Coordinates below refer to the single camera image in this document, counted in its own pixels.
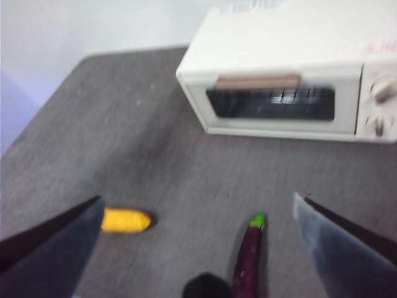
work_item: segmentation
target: oven dial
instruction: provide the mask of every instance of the oven dial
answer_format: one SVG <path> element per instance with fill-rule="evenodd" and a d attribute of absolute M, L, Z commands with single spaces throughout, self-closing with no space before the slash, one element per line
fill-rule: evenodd
<path fill-rule="evenodd" d="M 371 95 L 377 103 L 383 103 L 397 94 L 397 78 L 385 77 L 376 80 L 371 87 Z"/>
<path fill-rule="evenodd" d="M 377 113 L 370 115 L 365 124 L 375 132 L 377 137 L 381 137 L 393 125 L 393 120 L 392 115 Z"/>

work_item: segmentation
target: gray table surface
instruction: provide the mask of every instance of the gray table surface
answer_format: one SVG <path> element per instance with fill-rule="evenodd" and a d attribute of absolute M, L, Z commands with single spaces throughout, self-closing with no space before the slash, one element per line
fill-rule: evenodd
<path fill-rule="evenodd" d="M 174 77 L 184 52 L 79 63 L 1 160 L 3 237 L 96 194 L 156 213 L 145 233 L 100 236 L 76 291 L 95 298 L 179 297 L 204 271 L 230 280 L 259 211 L 261 297 L 326 297 L 293 191 L 397 240 L 396 145 L 205 134 Z"/>

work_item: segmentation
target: wooden handle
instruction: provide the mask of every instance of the wooden handle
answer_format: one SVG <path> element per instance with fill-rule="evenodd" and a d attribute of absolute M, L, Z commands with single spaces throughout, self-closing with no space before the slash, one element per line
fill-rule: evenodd
<path fill-rule="evenodd" d="M 300 84 L 299 74 L 280 74 L 268 76 L 219 76 L 215 89 L 297 89 Z"/>

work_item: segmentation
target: oven door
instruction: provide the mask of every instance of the oven door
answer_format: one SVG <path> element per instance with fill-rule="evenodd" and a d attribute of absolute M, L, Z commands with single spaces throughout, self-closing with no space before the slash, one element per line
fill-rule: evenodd
<path fill-rule="evenodd" d="M 210 74 L 180 74 L 178 79 L 200 122 L 210 133 L 273 135 L 288 131 L 352 135 L 361 72 L 359 64 L 300 70 L 301 84 L 295 90 L 216 90 L 218 75 Z M 247 73 L 247 76 L 263 74 Z"/>

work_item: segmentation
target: white toaster oven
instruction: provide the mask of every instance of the white toaster oven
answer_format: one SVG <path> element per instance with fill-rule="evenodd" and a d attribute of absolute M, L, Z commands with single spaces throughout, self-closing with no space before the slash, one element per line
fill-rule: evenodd
<path fill-rule="evenodd" d="M 297 4 L 206 16 L 176 71 L 204 130 L 395 142 L 397 1 Z"/>

